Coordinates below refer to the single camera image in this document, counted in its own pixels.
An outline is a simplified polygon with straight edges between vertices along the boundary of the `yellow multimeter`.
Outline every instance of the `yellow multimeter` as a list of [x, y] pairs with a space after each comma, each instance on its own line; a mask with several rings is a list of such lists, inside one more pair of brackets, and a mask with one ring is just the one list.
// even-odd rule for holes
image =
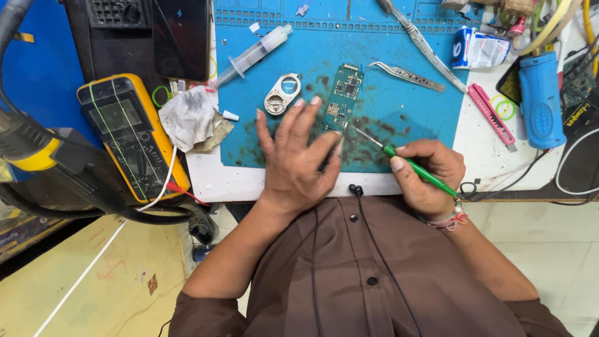
[[[80, 87], [77, 98], [131, 193], [140, 203], [154, 200], [166, 183], [173, 146], [141, 79], [133, 74], [107, 77]], [[170, 181], [189, 189], [178, 158]], [[167, 189], [161, 200], [181, 194]]]

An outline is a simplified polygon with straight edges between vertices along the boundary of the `silicone repair mat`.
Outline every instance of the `silicone repair mat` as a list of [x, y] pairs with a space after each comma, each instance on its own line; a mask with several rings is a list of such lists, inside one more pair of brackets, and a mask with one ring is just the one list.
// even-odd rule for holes
[[[453, 10], [441, 8], [441, 0], [401, 0], [395, 5], [420, 29], [433, 51], [449, 64], [455, 32], [472, 22]], [[385, 156], [375, 145], [357, 135], [356, 126], [383, 144], [401, 146], [420, 138], [439, 139], [452, 147], [464, 94], [441, 75], [412, 43], [393, 16], [386, 16], [375, 0], [215, 0], [217, 64], [223, 71], [260, 37], [248, 28], [259, 23], [257, 34], [266, 35], [277, 26], [290, 24], [294, 31], [287, 41], [245, 72], [219, 88], [219, 109], [239, 115], [235, 128], [222, 142], [221, 161], [226, 166], [264, 167], [258, 144], [256, 108], [264, 110], [264, 98], [287, 73], [299, 75], [297, 98], [310, 101], [314, 95], [324, 104], [311, 131], [311, 140], [321, 134], [322, 115], [331, 93], [337, 68], [355, 64], [365, 73], [352, 118], [345, 132], [342, 171], [390, 172]], [[309, 6], [305, 16], [298, 7]], [[472, 9], [467, 17], [480, 19], [483, 10]], [[382, 61], [445, 85], [439, 93], [391, 76], [381, 68], [365, 67]], [[467, 70], [453, 70], [466, 83]], [[285, 114], [267, 113], [274, 132]]]

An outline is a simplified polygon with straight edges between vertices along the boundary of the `phone screen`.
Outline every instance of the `phone screen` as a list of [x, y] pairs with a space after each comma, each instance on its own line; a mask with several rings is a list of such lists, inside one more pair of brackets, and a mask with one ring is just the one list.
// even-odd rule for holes
[[156, 71], [206, 82], [210, 50], [208, 0], [153, 0]]

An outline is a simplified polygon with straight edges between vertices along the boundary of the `hand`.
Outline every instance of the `hand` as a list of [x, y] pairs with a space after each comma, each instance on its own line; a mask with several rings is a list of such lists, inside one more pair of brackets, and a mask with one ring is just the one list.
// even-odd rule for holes
[[[448, 149], [438, 140], [416, 140], [396, 148], [395, 153], [404, 158], [420, 157], [423, 168], [453, 189], [459, 187], [466, 172], [464, 156]], [[453, 213], [453, 198], [418, 176], [405, 159], [393, 157], [390, 165], [406, 203], [426, 220], [443, 220]]]
[[[270, 205], [274, 214], [293, 220], [304, 210], [318, 204], [335, 186], [341, 170], [343, 141], [338, 131], [327, 132], [307, 146], [322, 100], [315, 96], [304, 108], [299, 99], [283, 117], [274, 141], [268, 132], [266, 115], [256, 110], [256, 132], [266, 156], [266, 179], [260, 199]], [[327, 156], [323, 172], [318, 168]]]

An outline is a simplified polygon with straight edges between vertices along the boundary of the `silver tweezers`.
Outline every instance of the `silver tweezers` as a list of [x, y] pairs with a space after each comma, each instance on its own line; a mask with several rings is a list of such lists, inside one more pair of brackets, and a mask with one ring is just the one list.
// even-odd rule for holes
[[401, 79], [410, 81], [417, 85], [421, 85], [428, 89], [432, 89], [432, 90], [439, 91], [439, 92], [445, 91], [445, 86], [442, 85], [441, 83], [437, 83], [437, 82], [431, 81], [429, 79], [425, 79], [422, 76], [418, 76], [414, 73], [411, 73], [407, 70], [403, 70], [402, 68], [399, 68], [399, 67], [390, 67], [389, 65], [386, 65], [380, 61], [372, 62], [366, 68], [373, 66], [375, 64], [378, 65], [379, 67], [383, 68], [387, 73], [389, 73], [393, 76], [397, 76]]

